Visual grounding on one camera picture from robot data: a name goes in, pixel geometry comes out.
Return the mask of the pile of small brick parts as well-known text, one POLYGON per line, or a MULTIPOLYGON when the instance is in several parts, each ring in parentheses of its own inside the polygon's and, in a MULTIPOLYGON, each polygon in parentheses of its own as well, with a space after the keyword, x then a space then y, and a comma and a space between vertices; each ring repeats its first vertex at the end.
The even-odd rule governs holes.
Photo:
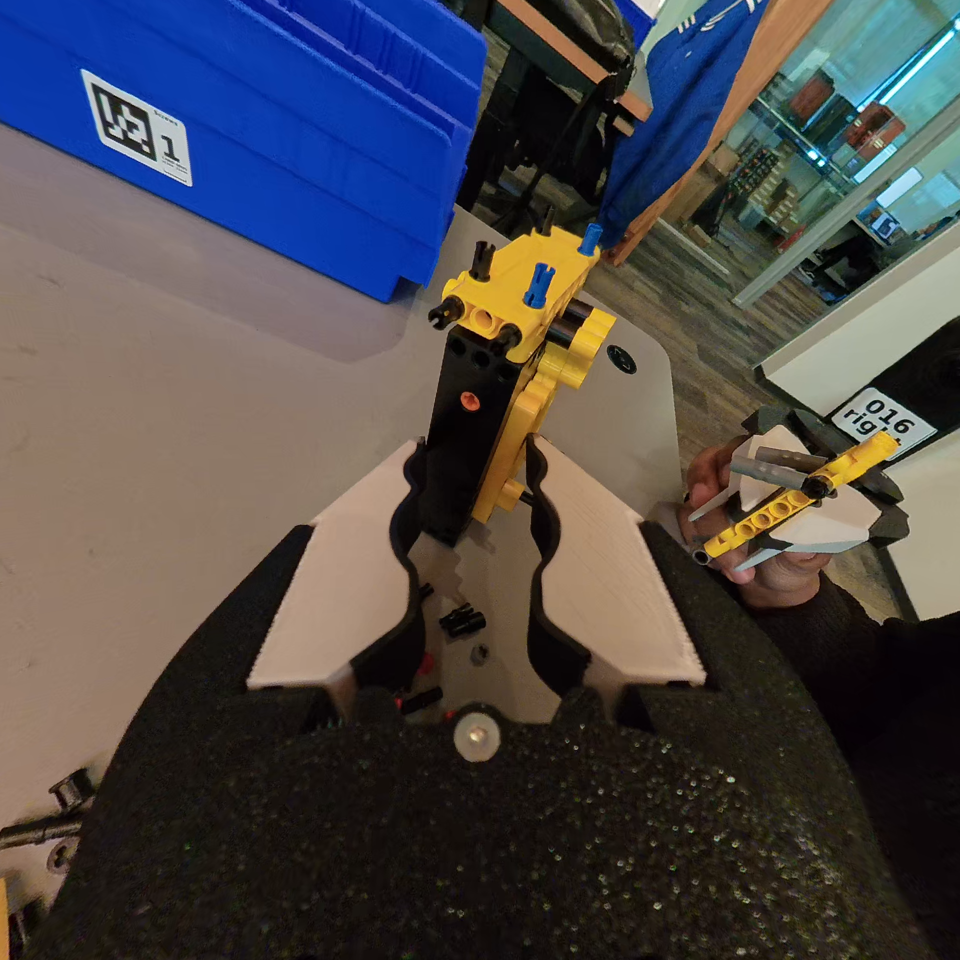
POLYGON ((96 794, 89 767, 54 783, 56 809, 1 830, 2 958, 23 958, 60 893, 96 794))

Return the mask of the blue storage bin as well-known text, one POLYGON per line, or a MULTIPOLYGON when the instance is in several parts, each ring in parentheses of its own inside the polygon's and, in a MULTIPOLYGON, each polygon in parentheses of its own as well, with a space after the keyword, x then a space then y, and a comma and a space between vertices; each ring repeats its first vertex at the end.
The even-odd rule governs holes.
POLYGON ((3 1, 2 121, 381 302, 427 286, 478 117, 441 2, 3 1))

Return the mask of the yellow panel with grey shafts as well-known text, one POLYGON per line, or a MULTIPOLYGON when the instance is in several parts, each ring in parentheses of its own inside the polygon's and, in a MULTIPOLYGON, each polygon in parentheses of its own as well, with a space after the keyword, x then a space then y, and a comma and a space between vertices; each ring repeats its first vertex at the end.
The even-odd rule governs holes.
MULTIPOLYGON (((777 423, 767 429, 771 430, 777 423)), ((800 438, 800 427, 788 427, 802 442, 806 450, 808 445, 830 450, 836 446, 831 438, 810 440, 800 438)), ((765 433, 759 431, 752 435, 765 433)), ((809 473, 795 471, 785 465, 774 465, 757 460, 732 458, 730 473, 751 475, 770 483, 781 483, 781 487, 768 499, 761 502, 752 512, 728 519, 726 527, 710 537, 698 536, 689 546, 694 560, 702 566, 717 561, 740 547, 749 552, 750 540, 764 531, 793 517, 807 507, 821 506, 825 498, 837 496, 866 496, 879 507, 879 519, 870 528, 866 543, 876 546, 889 546, 904 539, 909 532, 908 516, 901 508, 903 494, 897 485, 883 472, 882 465, 901 451, 901 441, 889 432, 874 431, 858 445, 842 452, 829 452, 818 457, 818 466, 809 473)))

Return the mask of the long wooden table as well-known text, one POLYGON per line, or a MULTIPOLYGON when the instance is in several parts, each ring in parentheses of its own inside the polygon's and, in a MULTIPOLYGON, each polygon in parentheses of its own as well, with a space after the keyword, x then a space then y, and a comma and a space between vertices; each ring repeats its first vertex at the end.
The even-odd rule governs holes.
POLYGON ((666 212, 682 192, 692 174, 726 138, 739 116, 785 65, 789 55, 832 5, 830 1, 767 3, 768 6, 750 43, 749 51, 738 70, 706 146, 685 175, 630 223, 622 240, 617 245, 605 249, 604 258, 611 265, 618 267, 626 261, 650 232, 654 222, 666 212))

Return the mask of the person's right forearm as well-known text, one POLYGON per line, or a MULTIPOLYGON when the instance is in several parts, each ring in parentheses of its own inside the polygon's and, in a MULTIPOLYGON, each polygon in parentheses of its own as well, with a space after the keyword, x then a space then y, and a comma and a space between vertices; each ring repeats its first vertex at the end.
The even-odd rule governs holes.
POLYGON ((959 955, 959 614, 878 622, 824 573, 750 612, 830 726, 920 931, 959 955))

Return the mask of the blue jacket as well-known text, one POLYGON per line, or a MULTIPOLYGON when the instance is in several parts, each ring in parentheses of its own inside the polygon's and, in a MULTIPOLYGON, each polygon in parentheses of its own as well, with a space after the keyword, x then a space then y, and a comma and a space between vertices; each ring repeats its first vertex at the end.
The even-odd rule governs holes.
POLYGON ((618 245, 705 149, 767 7, 704 2, 654 45, 646 61, 652 112, 618 141, 596 215, 603 249, 618 245))

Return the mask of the black bag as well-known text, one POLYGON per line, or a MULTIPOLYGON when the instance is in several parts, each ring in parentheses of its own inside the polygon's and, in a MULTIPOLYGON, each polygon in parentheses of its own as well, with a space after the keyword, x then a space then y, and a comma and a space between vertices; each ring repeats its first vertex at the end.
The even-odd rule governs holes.
POLYGON ((558 2, 584 51, 608 72, 633 63, 636 47, 632 25, 614 1, 558 2))

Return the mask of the wooden desk with black legs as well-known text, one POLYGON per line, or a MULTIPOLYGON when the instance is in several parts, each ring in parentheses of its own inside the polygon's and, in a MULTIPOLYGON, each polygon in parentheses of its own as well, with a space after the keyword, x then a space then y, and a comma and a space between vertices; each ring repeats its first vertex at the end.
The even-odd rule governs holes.
POLYGON ((534 195, 545 177, 579 197, 565 225, 599 208, 618 141, 646 121, 652 104, 645 63, 609 72, 573 38, 559 2, 445 2, 477 31, 507 47, 467 153, 457 204, 470 211, 485 186, 494 228, 514 234, 541 215, 534 195))

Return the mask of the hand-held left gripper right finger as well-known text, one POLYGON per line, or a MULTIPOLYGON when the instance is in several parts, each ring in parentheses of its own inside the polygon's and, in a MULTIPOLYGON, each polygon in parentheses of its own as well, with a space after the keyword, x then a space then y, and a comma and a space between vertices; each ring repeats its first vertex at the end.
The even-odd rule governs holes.
POLYGON ((702 689, 707 671, 642 531, 642 516, 540 434, 525 441, 531 536, 527 655, 563 698, 594 690, 615 716, 630 690, 702 689))

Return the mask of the black double pin connector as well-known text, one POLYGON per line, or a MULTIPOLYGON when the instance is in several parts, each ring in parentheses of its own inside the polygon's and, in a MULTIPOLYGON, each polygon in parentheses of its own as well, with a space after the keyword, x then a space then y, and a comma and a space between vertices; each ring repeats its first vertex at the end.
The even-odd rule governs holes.
POLYGON ((471 637, 487 627, 484 613, 470 603, 463 603, 438 619, 438 627, 449 642, 471 637))

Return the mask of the person's right hand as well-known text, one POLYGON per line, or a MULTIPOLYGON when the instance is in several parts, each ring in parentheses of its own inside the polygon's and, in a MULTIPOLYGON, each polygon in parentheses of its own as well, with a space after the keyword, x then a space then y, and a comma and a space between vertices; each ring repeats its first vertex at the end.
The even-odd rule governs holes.
MULTIPOLYGON (((723 509, 706 513, 696 521, 690 517, 726 488, 730 462, 746 439, 739 435, 725 444, 707 447, 689 463, 685 474, 687 498, 677 509, 678 528, 687 545, 693 545, 698 537, 712 537, 727 526, 723 509)), ((739 570, 742 555, 742 550, 731 551, 715 560, 712 568, 734 584, 743 603, 754 610, 786 609, 807 603, 818 594, 821 571, 833 559, 823 553, 784 552, 739 570)))

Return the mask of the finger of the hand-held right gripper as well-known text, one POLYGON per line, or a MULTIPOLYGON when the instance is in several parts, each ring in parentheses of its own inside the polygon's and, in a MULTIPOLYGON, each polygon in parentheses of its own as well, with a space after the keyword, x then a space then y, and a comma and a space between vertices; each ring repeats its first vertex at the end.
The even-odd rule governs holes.
POLYGON ((687 467, 687 517, 691 522, 734 520, 750 514, 782 486, 752 475, 731 473, 730 463, 736 457, 786 466, 805 474, 818 467, 818 457, 810 454, 782 424, 765 433, 737 436, 708 446, 687 467))
POLYGON ((782 553, 838 554, 868 541, 880 507, 866 495, 824 498, 764 531, 749 542, 749 552, 734 568, 750 570, 782 553))

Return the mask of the black and yellow brick assembly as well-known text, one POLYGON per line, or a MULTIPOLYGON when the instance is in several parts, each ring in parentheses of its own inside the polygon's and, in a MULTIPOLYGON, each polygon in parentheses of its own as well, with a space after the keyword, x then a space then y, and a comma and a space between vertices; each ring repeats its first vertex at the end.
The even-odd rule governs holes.
POLYGON ((423 531, 456 546, 472 522, 523 495, 517 476, 561 387, 578 390, 616 319, 579 298, 603 228, 582 236, 548 216, 505 246, 477 242, 443 287, 431 326, 447 333, 426 438, 423 531))

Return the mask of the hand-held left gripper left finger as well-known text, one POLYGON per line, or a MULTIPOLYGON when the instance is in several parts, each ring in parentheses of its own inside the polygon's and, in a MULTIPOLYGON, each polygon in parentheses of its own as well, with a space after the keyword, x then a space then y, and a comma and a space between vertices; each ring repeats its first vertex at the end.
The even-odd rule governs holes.
POLYGON ((426 653, 409 558, 425 479, 426 441, 408 440, 314 517, 248 690, 320 689, 349 716, 360 690, 412 684, 426 653))

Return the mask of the white side table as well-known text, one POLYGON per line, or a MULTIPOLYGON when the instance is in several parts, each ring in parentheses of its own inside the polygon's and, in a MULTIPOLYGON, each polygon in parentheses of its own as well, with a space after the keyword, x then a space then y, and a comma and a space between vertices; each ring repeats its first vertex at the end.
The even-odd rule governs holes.
POLYGON ((868 408, 914 422, 889 474, 910 534, 890 563, 919 619, 958 611, 959 226, 947 227, 761 362, 763 380, 853 432, 868 408))

